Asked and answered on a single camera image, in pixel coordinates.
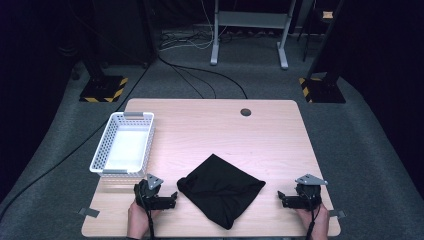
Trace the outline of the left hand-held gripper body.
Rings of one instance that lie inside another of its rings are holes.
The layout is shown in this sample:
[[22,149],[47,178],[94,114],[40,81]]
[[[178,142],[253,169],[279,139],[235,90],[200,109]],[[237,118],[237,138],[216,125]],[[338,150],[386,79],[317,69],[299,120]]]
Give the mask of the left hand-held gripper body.
[[158,195],[162,183],[162,179],[148,174],[145,179],[134,185],[136,203],[145,211],[170,209],[172,198]]

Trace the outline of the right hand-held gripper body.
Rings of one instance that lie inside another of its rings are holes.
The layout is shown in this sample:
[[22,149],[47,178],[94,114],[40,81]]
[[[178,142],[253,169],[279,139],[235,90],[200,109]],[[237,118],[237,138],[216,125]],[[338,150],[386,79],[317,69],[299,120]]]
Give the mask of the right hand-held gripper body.
[[315,210],[322,203],[321,187],[326,186],[328,182],[312,174],[305,174],[295,182],[297,195],[286,196],[284,200],[288,208]]

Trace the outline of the black cat print t-shirt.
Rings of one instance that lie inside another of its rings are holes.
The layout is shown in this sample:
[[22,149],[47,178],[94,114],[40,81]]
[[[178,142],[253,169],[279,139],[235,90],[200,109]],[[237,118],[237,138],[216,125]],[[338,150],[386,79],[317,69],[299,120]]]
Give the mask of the black cat print t-shirt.
[[230,230],[258,196],[259,180],[215,154],[177,181],[183,193],[212,222]]

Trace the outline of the person's left hand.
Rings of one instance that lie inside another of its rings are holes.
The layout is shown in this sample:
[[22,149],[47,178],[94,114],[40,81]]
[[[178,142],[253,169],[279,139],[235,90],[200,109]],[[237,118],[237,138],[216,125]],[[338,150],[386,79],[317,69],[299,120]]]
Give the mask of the person's left hand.
[[133,201],[128,208],[126,237],[130,240],[142,240],[146,234],[152,235],[149,219],[154,220],[160,213],[160,210],[153,210],[147,214]]

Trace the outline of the person's right hand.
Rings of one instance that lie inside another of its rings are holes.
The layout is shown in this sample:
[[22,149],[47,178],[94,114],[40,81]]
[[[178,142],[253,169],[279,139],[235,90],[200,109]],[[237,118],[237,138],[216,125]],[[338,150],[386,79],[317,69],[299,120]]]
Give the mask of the person's right hand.
[[296,209],[295,212],[307,231],[306,240],[328,240],[330,215],[324,204],[314,211]]

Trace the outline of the white perforated plastic basket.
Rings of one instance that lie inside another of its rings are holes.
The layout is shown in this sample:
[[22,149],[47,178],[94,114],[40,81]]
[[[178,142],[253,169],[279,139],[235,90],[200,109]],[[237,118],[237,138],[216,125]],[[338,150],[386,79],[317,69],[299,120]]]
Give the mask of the white perforated plastic basket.
[[114,112],[102,133],[89,170],[101,177],[146,175],[153,136],[152,112]]

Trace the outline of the black stand with striped base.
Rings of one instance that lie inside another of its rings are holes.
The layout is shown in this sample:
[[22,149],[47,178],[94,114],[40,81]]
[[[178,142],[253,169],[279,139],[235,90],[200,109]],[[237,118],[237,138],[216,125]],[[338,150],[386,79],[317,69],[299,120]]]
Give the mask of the black stand with striped base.
[[128,81],[123,76],[105,75],[94,54],[86,50],[82,54],[89,80],[80,94],[83,102],[116,102]]
[[[305,36],[305,45],[302,60],[305,61],[310,51],[313,38],[325,39],[327,31],[333,22],[340,0],[312,0],[306,20],[297,37],[300,40]],[[323,19],[323,11],[333,12],[332,19]],[[312,71],[306,77],[299,79],[303,96],[308,103],[345,103],[345,99],[337,83],[327,73],[322,79],[313,78]]]

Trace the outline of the white metal desk frame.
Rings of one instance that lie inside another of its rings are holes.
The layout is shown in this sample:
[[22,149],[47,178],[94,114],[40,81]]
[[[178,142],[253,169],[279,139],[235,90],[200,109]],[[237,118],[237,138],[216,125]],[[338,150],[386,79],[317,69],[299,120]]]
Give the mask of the white metal desk frame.
[[260,13],[260,12],[235,12],[223,11],[220,9],[220,0],[214,0],[214,27],[213,44],[210,58],[210,64],[215,66],[219,57],[219,27],[247,27],[262,29],[282,30],[281,40],[277,43],[277,51],[280,67],[283,70],[288,69],[288,60],[285,52],[285,43],[292,22],[292,17],[297,0],[289,0],[287,13]]

